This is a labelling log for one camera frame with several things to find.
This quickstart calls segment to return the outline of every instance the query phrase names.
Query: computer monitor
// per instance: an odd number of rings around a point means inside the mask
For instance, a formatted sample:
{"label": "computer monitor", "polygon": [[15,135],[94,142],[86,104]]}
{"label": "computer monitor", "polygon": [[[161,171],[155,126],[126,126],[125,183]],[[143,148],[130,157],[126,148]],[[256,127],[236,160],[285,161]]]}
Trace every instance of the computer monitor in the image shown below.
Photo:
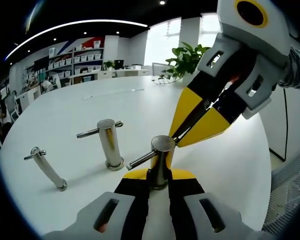
{"label": "computer monitor", "polygon": [[124,60],[114,60],[114,69],[123,69],[124,68]]}

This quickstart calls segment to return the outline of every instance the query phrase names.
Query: metal rod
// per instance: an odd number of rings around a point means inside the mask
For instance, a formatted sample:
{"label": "metal rod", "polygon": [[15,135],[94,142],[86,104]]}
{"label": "metal rod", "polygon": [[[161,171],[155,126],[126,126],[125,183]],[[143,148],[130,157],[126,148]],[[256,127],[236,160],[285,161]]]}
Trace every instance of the metal rod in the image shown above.
{"label": "metal rod", "polygon": [[116,125],[122,127],[124,123],[115,123],[112,119],[104,119],[97,123],[99,137],[103,152],[106,158],[105,165],[112,171],[118,171],[125,165],[124,159],[120,156]]}
{"label": "metal rod", "polygon": [[150,182],[155,190],[168,185],[168,175],[174,156],[176,142],[169,136],[156,136],[151,140],[151,148],[156,155],[151,159]]}
{"label": "metal rod", "polygon": [[31,158],[35,161],[35,163],[39,166],[39,168],[43,171],[43,173],[54,183],[58,190],[64,191],[67,189],[66,180],[59,177],[59,175],[55,172],[55,170],[48,163],[46,158],[46,151],[41,151],[37,146],[35,146],[30,153]]}
{"label": "metal rod", "polygon": [[79,134],[76,135],[76,138],[77,139],[82,139],[82,138],[85,138],[85,137],[88,137],[88,136],[91,136],[91,135],[94,135],[94,134],[98,134],[98,133],[99,133],[99,129],[96,128],[96,129],[93,129],[93,130],[90,130],[90,131],[79,133]]}
{"label": "metal rod", "polygon": [[152,150],[151,152],[148,152],[146,155],[139,157],[138,159],[134,160],[133,162],[130,162],[126,166],[126,168],[130,171],[130,170],[138,167],[139,165],[145,163],[146,161],[152,159],[156,154],[157,154],[156,151]]}

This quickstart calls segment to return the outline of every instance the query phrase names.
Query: small plant on shelf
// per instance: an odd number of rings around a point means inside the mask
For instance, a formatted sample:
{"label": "small plant on shelf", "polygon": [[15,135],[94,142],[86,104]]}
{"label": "small plant on shelf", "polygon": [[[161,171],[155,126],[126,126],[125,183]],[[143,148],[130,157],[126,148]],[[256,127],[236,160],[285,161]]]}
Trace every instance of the small plant on shelf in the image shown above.
{"label": "small plant on shelf", "polygon": [[114,68],[115,67],[115,62],[114,61],[112,61],[112,60],[108,60],[108,61],[106,61],[106,62],[104,62],[104,67],[105,67],[105,69],[107,70],[107,69],[112,69],[112,68]]}
{"label": "small plant on shelf", "polygon": [[193,48],[186,42],[182,42],[184,47],[172,48],[172,52],[175,55],[174,58],[165,60],[170,69],[163,70],[159,79],[181,79],[185,74],[193,74],[197,68],[197,65],[203,56],[203,54],[210,47],[202,47],[201,44]]}

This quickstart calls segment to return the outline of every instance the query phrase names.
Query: yellow camera ring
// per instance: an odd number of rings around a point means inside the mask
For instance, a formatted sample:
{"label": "yellow camera ring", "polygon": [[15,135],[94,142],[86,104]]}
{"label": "yellow camera ring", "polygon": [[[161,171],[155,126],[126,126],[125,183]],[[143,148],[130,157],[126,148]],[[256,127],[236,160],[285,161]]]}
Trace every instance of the yellow camera ring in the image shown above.
{"label": "yellow camera ring", "polygon": [[268,15],[263,6],[255,0],[236,0],[234,4],[240,17],[256,28],[264,28],[268,24]]}

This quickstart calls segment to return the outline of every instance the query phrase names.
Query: table surface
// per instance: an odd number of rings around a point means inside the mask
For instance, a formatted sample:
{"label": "table surface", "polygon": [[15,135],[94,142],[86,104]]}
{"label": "table surface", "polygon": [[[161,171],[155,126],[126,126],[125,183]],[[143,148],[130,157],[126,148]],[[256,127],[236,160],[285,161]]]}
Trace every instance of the table surface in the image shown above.
{"label": "table surface", "polygon": [[68,78],[76,78],[76,77],[82,77],[86,75],[93,75],[93,74],[99,74],[99,73],[115,73],[115,72],[149,72],[148,69],[118,69],[118,70],[107,70],[107,71],[93,71],[93,72],[85,72],[80,74],[71,75]]}
{"label": "table surface", "polygon": [[[154,136],[169,133],[182,87],[178,82],[156,85],[153,79],[134,76],[71,85],[41,95],[20,115],[0,151],[0,168],[17,207],[38,234],[73,224],[79,210],[113,192],[128,172],[125,167],[117,172],[106,168],[98,135],[77,139],[76,134],[96,128],[102,119],[123,121],[117,136],[127,164],[150,150]],[[59,192],[33,160],[24,161],[34,146],[46,150],[46,159],[67,180],[66,191]],[[172,167],[193,172],[206,192],[261,230],[270,199],[271,163],[259,114],[249,120],[239,117],[219,136],[176,148]],[[151,192],[148,203],[142,239],[174,239],[168,189]]]}

